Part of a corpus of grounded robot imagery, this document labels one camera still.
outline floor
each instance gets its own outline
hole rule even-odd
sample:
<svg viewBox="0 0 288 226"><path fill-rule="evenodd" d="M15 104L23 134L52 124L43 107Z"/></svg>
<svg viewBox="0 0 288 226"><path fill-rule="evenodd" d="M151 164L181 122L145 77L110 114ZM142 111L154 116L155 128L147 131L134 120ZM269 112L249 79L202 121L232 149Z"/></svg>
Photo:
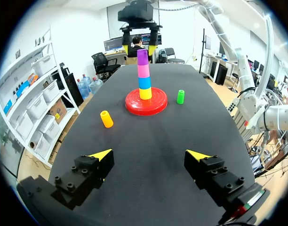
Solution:
<svg viewBox="0 0 288 226"><path fill-rule="evenodd" d="M232 100L237 96L236 93L231 92L227 87L233 86L233 82L227 77L223 86L213 83L210 79L206 79L207 83L212 87L212 89L217 93L218 97L221 99L225 106L229 105ZM82 111L85 105L91 100L92 95L85 100L85 102L80 106ZM38 175L43 176L48 180L50 174L50 168L42 164L38 159L32 156L30 153L24 150L19 172L18 181L32 176L36 178ZM263 188L268 189L271 194L269 198L265 201L262 207L256 212L257 222L259 224L272 210L277 201L285 194L288 186L288 158L278 164L274 169L270 170L262 177L257 178L256 182L263 186Z"/></svg>

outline desk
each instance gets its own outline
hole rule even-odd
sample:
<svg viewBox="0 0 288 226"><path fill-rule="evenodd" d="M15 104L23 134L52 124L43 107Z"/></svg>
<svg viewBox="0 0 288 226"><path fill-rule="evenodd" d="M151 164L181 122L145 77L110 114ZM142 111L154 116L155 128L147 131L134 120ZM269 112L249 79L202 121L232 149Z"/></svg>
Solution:
<svg viewBox="0 0 288 226"><path fill-rule="evenodd" d="M117 58L117 64L125 65L124 56L127 56L127 54L124 50L120 50L118 52L106 52L104 55L108 60Z"/></svg>
<svg viewBox="0 0 288 226"><path fill-rule="evenodd" d="M213 55L209 55L209 54L204 55L204 57L209 57L209 58L212 58L212 59L215 59L215 60L216 60L216 69L215 69L215 73L214 73L214 78L212 78L212 76L211 76L209 73L206 73L206 75L207 75L213 82L216 81L216 77L217 77L218 68L219 68L220 63L228 63L228 64L231 64L231 65L232 65L231 73L230 73L230 78L231 78L231 76L232 76L232 74L233 74L234 67L237 66L236 63L232 63L232 62L230 62L230 61L225 61L225 60L223 60L222 58L217 58L217 57L215 57L215 56L213 56Z"/></svg>
<svg viewBox="0 0 288 226"><path fill-rule="evenodd" d="M112 148L113 169L74 212L106 225L217 225L224 209L191 179L184 168L185 150L218 154L249 187L255 179L246 146L217 94L193 67L149 68L152 86L168 96L167 108L147 117L130 114L125 97L138 87L137 65L119 68L66 135L49 181L70 170L81 154ZM185 90L183 105L176 104L179 89ZM102 110L112 116L110 129L101 122Z"/></svg>

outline stacked cup tower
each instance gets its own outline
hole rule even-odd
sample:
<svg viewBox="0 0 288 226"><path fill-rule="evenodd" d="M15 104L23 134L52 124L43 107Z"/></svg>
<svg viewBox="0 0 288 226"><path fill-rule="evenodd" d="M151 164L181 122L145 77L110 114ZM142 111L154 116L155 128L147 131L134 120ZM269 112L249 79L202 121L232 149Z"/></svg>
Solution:
<svg viewBox="0 0 288 226"><path fill-rule="evenodd" d="M152 97L152 84L149 74L147 50L139 49L137 51L137 58L140 98L142 100L149 100Z"/></svg>

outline computer tower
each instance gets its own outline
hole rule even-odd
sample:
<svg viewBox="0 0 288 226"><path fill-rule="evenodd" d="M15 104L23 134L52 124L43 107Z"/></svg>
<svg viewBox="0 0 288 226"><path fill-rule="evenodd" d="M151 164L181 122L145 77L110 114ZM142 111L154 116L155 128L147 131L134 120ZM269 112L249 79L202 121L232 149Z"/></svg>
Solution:
<svg viewBox="0 0 288 226"><path fill-rule="evenodd" d="M217 77L215 83L217 85L223 85L228 69L225 66L219 65Z"/></svg>
<svg viewBox="0 0 288 226"><path fill-rule="evenodd" d="M76 103L77 106L80 106L80 104L83 103L83 98L79 92L79 89L78 89L78 86L76 84L76 81L75 81L75 78L74 78L74 75L73 73L70 73L69 69L68 68L63 68L64 64L61 63L60 64L61 66L61 70L62 70L62 73L64 75L64 80L69 88L69 91ZM60 79L60 76L59 76L59 73L58 71L55 71L52 73L52 77L53 79L57 79L57 85L58 85L58 88L59 89L64 89L64 85L63 85L63 82L61 81ZM71 108L73 107L73 105L64 97L61 97L64 105L67 107L67 108Z"/></svg>
<svg viewBox="0 0 288 226"><path fill-rule="evenodd" d="M212 67L211 67L211 72L210 72L210 75L212 78L214 78L216 64L217 64L217 62L212 62Z"/></svg>

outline office chair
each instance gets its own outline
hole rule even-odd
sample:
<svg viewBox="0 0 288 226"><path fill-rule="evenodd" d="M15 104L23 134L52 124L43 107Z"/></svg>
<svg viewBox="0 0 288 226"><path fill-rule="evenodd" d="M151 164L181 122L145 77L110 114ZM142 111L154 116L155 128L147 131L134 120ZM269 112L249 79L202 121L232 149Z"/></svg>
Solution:
<svg viewBox="0 0 288 226"><path fill-rule="evenodd" d="M94 60L94 68L96 74L109 73L109 76L113 74L121 65L117 64L117 58L108 60L103 53L96 53L92 56ZM115 60L114 65L108 65L109 61Z"/></svg>
<svg viewBox="0 0 288 226"><path fill-rule="evenodd" d="M232 87L228 87L228 89L230 91L233 91L234 93L238 93L238 91L234 88L234 86L235 86L236 79L237 79L237 83L239 82L239 76L236 73L233 73L232 75L235 77L234 84Z"/></svg>
<svg viewBox="0 0 288 226"><path fill-rule="evenodd" d="M167 63L169 64L184 64L185 63L184 60L176 58L173 48L165 48L165 53L166 53L166 56L174 55L174 58L167 59Z"/></svg>
<svg viewBox="0 0 288 226"><path fill-rule="evenodd" d="M273 90L275 88L275 77L271 74L267 82L266 88Z"/></svg>

